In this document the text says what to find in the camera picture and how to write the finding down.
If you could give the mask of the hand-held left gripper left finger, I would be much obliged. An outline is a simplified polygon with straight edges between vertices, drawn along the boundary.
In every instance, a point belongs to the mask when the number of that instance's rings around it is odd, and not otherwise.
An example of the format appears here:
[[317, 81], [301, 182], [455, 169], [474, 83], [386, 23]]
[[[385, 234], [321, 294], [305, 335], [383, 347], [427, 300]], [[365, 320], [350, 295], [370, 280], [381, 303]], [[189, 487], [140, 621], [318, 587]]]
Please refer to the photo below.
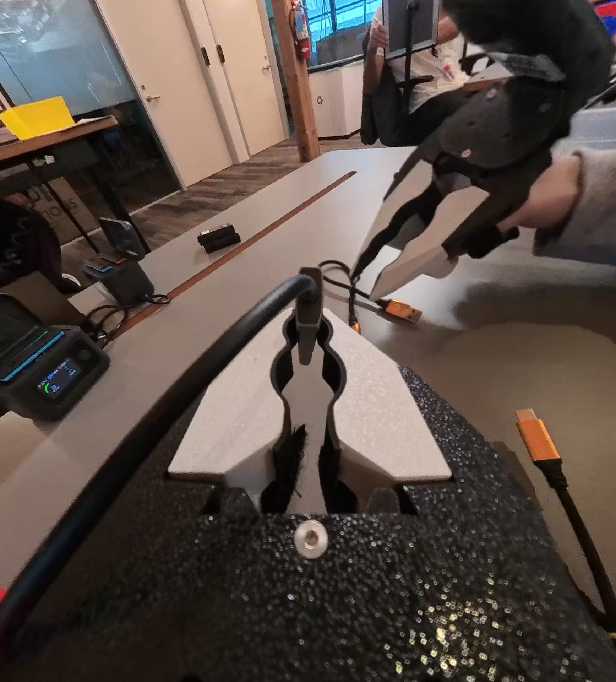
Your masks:
[[263, 513], [284, 513], [307, 444], [283, 389], [294, 376], [294, 311], [275, 317], [204, 392], [168, 466], [175, 480], [239, 488]]

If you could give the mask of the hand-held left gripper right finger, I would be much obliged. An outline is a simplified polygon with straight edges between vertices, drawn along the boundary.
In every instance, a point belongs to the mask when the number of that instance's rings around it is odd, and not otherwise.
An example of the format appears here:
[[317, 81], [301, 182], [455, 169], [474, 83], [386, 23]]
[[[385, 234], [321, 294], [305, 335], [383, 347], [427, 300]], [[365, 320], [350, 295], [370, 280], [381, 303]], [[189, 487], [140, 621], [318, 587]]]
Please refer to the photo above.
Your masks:
[[380, 489], [449, 482], [451, 469], [397, 363], [329, 310], [317, 340], [333, 392], [318, 460], [326, 511], [362, 511]]

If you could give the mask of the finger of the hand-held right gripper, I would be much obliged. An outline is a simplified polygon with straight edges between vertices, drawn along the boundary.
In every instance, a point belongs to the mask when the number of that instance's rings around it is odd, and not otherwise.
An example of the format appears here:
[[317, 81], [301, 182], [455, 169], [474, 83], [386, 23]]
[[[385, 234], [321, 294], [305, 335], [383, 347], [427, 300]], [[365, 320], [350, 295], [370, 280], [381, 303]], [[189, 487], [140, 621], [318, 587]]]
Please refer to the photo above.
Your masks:
[[440, 201], [441, 191], [432, 164], [424, 159], [407, 159], [383, 198], [351, 269], [351, 277], [361, 277], [383, 247], [395, 241], [413, 217], [419, 217], [423, 227], [429, 226]]
[[448, 254], [443, 244], [489, 196], [478, 187], [468, 187], [440, 201], [426, 230], [408, 242], [400, 255], [381, 270], [371, 298], [383, 299], [420, 276], [447, 277], [457, 259]]

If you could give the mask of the black usb-c cable blue tie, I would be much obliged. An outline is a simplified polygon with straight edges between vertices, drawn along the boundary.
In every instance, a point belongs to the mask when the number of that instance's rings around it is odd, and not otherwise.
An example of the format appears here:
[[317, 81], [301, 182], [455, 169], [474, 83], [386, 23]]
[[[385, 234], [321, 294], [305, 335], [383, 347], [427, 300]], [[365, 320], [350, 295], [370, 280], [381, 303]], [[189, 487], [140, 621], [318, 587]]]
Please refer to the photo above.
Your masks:
[[[347, 291], [347, 308], [348, 308], [348, 324], [350, 328], [361, 333], [361, 327], [356, 313], [356, 300], [363, 299], [373, 305], [376, 305], [383, 313], [394, 317], [395, 319], [404, 320], [410, 323], [417, 323], [422, 312], [413, 308], [412, 306], [400, 302], [397, 299], [375, 299], [372, 294], [368, 294], [358, 288], [359, 277], [351, 275], [351, 269], [344, 262], [335, 259], [323, 260], [318, 264], [322, 273], [323, 282], [331, 286], [341, 288]], [[342, 273], [345, 281], [336, 280], [327, 276], [328, 271], [339, 271]]]

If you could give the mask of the black usb-c cable yellow tie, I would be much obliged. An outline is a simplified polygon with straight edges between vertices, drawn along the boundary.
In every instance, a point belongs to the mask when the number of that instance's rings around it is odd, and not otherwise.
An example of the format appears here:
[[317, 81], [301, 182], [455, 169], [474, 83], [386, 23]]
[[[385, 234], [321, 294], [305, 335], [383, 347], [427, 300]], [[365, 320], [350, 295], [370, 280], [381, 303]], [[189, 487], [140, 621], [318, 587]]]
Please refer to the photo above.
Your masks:
[[568, 518], [568, 523], [593, 578], [602, 609], [597, 609], [584, 592], [580, 594], [593, 618], [606, 632], [609, 641], [616, 650], [616, 594], [592, 536], [569, 492], [568, 480], [563, 472], [559, 451], [544, 422], [536, 416], [533, 410], [517, 410], [516, 418], [517, 429], [531, 461], [540, 470], [550, 489], [556, 494]]

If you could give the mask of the person's right hand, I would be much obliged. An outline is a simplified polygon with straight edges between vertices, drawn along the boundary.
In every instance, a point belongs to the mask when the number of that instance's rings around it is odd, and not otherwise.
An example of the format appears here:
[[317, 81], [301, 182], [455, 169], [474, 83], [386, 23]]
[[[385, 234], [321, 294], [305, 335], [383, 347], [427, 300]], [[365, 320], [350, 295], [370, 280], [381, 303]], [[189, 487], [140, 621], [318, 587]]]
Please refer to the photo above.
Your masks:
[[529, 191], [527, 200], [498, 225], [501, 233], [528, 228], [554, 233], [568, 220], [581, 193], [582, 159], [578, 153], [555, 158]]

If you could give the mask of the clear plastic storage box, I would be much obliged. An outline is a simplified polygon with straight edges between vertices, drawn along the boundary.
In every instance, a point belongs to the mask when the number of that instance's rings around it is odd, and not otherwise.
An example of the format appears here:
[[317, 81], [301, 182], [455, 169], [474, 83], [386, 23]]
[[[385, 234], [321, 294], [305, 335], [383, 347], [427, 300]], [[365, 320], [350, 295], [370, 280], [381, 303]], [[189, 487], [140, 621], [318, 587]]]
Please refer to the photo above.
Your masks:
[[569, 136], [561, 141], [559, 152], [583, 148], [616, 149], [616, 107], [582, 110], [572, 118]]

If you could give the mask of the white recycling cabinet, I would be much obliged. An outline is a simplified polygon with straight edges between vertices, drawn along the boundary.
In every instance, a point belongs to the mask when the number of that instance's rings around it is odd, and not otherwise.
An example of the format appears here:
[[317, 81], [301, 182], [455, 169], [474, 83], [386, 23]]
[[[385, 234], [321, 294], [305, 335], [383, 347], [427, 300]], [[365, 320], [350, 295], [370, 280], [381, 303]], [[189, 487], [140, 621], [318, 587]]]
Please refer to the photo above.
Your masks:
[[309, 71], [319, 140], [346, 139], [361, 128], [362, 59]]

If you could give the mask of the small black charging case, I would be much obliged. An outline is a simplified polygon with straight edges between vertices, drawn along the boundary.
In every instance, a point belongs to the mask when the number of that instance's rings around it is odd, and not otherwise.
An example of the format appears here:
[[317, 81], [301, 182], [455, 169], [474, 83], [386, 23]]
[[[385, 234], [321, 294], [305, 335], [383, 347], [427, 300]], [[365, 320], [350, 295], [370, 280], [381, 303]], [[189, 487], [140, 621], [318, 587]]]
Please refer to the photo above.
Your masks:
[[107, 244], [94, 259], [84, 262], [83, 273], [121, 306], [148, 300], [154, 285], [140, 265], [146, 249], [136, 228], [125, 220], [99, 218]]

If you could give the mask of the black battery pack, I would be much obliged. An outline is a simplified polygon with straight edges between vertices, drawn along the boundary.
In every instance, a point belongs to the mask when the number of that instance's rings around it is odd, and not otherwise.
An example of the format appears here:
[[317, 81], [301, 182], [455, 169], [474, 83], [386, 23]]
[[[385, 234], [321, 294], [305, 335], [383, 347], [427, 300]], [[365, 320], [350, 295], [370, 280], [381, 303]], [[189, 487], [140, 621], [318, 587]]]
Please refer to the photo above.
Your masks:
[[197, 235], [197, 242], [205, 253], [213, 254], [241, 243], [241, 236], [231, 223], [216, 228], [201, 231]]

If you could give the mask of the white door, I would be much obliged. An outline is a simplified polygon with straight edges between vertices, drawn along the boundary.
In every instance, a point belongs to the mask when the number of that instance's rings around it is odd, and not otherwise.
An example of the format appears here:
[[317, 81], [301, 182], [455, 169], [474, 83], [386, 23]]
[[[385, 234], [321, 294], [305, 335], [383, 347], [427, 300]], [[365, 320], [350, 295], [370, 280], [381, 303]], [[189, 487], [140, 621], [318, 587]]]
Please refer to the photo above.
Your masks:
[[180, 1], [98, 1], [182, 188], [232, 164]]
[[288, 137], [278, 61], [264, 1], [207, 1], [218, 58], [250, 157]]

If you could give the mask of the black charging case with display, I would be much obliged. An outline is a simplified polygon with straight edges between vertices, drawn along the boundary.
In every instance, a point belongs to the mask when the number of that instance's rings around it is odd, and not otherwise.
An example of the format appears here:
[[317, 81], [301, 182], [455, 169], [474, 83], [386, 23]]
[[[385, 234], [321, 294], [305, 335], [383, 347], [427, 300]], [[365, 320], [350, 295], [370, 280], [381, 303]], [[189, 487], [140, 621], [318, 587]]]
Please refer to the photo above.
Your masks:
[[60, 420], [109, 364], [82, 328], [44, 322], [10, 294], [0, 294], [2, 407], [30, 420]]

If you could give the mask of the red fire extinguisher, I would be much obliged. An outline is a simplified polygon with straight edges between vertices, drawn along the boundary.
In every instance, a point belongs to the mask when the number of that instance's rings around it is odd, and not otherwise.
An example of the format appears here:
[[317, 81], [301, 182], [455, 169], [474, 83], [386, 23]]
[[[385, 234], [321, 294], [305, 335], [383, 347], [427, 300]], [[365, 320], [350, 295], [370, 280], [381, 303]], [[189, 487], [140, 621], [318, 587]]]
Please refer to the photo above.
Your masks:
[[296, 57], [307, 62], [311, 57], [311, 33], [307, 7], [303, 1], [291, 2], [289, 24], [294, 40]]

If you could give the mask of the brown cardboard box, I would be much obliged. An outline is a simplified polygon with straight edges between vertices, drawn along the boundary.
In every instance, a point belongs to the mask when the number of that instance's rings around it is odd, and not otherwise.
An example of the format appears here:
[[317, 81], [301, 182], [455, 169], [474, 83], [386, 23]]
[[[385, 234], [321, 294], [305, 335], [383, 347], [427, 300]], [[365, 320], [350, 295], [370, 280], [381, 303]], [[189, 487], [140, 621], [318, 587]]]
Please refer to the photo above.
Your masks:
[[48, 223], [61, 245], [84, 240], [82, 232], [91, 235], [100, 230], [97, 219], [64, 179], [51, 180], [26, 192], [34, 210]]

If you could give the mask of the dark bag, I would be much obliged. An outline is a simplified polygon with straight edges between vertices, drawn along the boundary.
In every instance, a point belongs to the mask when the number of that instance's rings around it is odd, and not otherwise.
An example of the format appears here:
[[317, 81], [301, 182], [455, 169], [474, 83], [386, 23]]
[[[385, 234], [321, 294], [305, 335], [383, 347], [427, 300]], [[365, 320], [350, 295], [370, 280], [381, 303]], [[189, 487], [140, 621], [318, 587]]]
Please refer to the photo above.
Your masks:
[[0, 200], [0, 289], [34, 272], [63, 282], [57, 234], [36, 211]]

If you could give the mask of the yellow plastic bin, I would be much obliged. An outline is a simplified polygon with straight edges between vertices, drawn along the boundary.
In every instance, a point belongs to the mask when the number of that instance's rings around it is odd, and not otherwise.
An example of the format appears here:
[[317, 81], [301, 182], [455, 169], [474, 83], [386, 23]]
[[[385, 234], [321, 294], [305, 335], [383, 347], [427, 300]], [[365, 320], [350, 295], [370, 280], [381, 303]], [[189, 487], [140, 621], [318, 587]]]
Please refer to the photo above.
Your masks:
[[0, 114], [0, 120], [20, 141], [60, 132], [76, 125], [61, 96], [10, 107]]

